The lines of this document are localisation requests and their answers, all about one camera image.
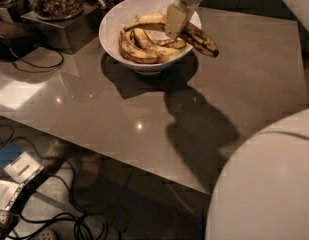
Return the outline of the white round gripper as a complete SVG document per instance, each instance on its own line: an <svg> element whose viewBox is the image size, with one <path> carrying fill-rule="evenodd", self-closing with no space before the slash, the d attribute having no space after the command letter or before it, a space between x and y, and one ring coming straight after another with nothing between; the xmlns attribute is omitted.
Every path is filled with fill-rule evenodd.
<svg viewBox="0 0 309 240"><path fill-rule="evenodd" d="M203 0L175 0L167 7L165 17L165 34L176 40L187 22L186 6L198 6Z"/></svg>

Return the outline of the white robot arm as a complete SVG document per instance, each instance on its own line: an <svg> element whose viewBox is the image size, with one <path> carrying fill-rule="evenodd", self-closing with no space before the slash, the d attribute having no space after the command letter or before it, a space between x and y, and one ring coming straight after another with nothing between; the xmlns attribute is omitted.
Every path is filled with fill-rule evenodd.
<svg viewBox="0 0 309 240"><path fill-rule="evenodd" d="M228 160L237 129L198 92L170 93L177 152L211 196L202 240L309 240L309 110L254 132Z"/></svg>

